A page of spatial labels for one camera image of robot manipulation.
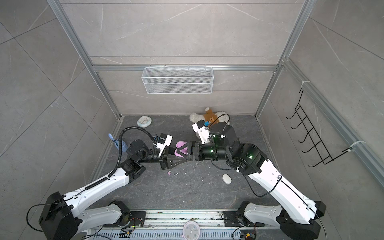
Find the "pink oval earbud case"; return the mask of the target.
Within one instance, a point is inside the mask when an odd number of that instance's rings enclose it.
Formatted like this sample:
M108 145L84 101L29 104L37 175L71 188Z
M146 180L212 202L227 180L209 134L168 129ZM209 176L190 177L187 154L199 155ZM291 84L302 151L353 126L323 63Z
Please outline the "pink oval earbud case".
M188 143L179 141L176 144L175 156L179 158L188 159Z

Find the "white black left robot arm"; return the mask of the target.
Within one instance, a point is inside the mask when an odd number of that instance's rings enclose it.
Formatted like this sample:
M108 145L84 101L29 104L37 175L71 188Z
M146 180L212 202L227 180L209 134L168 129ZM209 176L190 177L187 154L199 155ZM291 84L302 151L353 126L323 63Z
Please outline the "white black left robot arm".
M113 201L106 207L90 209L90 206L109 193L128 185L146 170L142 163L160 163L163 170L172 168L168 156L186 157L188 143L179 141L171 147L172 136L152 136L139 127L128 127L121 131L118 143L130 130L139 130L150 137L153 149L142 140L135 140L127 148L127 158L122 161L119 153L117 164L107 175L75 191L51 194L39 218L39 232L48 240L70 240L75 235L99 226L125 227L132 220L130 209L121 201Z

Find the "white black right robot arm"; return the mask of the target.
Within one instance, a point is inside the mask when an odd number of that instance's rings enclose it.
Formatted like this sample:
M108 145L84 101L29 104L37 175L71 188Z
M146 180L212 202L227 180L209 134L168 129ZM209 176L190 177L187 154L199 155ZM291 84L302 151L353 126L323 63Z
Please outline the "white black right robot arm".
M241 143L227 122L199 120L193 123L193 130L200 141L186 147L190 161L225 161L247 183L253 180L266 190L256 197L272 196L278 202L277 206L260 206L244 201L236 212L241 226L277 226L292 240L315 240L325 230L321 217L326 205L295 188L256 145Z

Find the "white teddy bear brown hoodie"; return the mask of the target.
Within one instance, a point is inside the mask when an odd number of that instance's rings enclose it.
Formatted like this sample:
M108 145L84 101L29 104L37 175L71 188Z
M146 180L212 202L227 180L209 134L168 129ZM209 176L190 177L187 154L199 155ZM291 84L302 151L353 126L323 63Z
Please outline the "white teddy bear brown hoodie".
M207 127L210 127L211 124L217 124L220 122L226 122L227 125L230 125L230 116L225 112L216 112L214 113L210 107L207 107L205 109L204 114L197 114L192 113L189 116L189 119L192 123L197 123L198 121L202 120L205 122L205 125Z

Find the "light blue round clock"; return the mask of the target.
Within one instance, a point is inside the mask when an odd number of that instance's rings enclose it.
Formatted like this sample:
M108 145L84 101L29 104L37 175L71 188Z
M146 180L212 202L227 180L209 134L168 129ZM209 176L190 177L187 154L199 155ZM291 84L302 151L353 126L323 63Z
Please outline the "light blue round clock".
M137 120L137 125L140 127L140 128L147 128L148 126L150 126L152 123L152 118L150 118L149 116L141 116L138 120Z

